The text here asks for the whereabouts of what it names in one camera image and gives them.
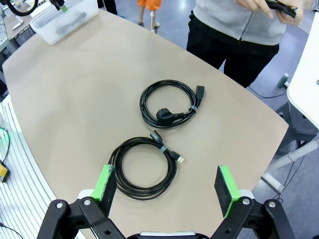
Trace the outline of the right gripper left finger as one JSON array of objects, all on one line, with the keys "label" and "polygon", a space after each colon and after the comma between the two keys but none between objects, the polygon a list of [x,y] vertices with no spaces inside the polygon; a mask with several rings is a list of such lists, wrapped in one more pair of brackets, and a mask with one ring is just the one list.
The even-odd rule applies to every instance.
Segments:
[{"label": "right gripper left finger", "polygon": [[55,199],[49,204],[39,229],[38,239],[74,239],[82,229],[90,229],[97,239],[123,239],[109,213],[117,188],[114,166],[104,165],[89,196],[72,204]]}]

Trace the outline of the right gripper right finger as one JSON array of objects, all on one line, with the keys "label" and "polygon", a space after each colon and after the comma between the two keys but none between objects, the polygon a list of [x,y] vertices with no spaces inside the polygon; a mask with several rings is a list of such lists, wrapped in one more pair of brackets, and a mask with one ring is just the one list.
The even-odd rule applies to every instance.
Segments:
[{"label": "right gripper right finger", "polygon": [[249,190],[240,190],[227,166],[218,166],[214,188],[223,221],[213,239],[235,239],[243,228],[258,239],[294,239],[292,227],[280,201],[259,203]]}]

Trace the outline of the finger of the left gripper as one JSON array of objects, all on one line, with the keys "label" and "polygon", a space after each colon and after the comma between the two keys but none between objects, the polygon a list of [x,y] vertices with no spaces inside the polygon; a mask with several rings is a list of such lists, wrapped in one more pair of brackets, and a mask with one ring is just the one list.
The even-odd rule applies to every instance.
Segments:
[{"label": "finger of the left gripper", "polygon": [[50,2],[56,7],[57,10],[62,10],[62,12],[67,11],[67,7],[64,5],[64,0],[50,0]]}]

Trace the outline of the person's left hand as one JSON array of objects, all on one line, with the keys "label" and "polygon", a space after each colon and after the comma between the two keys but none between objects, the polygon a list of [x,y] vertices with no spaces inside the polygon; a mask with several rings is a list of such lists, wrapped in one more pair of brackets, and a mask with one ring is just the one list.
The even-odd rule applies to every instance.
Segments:
[{"label": "person's left hand", "polygon": [[303,16],[304,16],[304,11],[300,7],[295,10],[295,13],[296,13],[295,17],[291,17],[290,15],[280,10],[275,10],[275,13],[281,23],[290,24],[294,26],[298,26],[303,20]]}]

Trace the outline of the person's right hand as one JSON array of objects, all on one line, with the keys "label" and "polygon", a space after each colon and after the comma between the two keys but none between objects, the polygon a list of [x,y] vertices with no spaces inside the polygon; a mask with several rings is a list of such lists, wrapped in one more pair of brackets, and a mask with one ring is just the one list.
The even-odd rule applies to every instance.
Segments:
[{"label": "person's right hand", "polygon": [[263,12],[273,19],[273,13],[265,0],[235,0],[235,2],[251,12]]}]

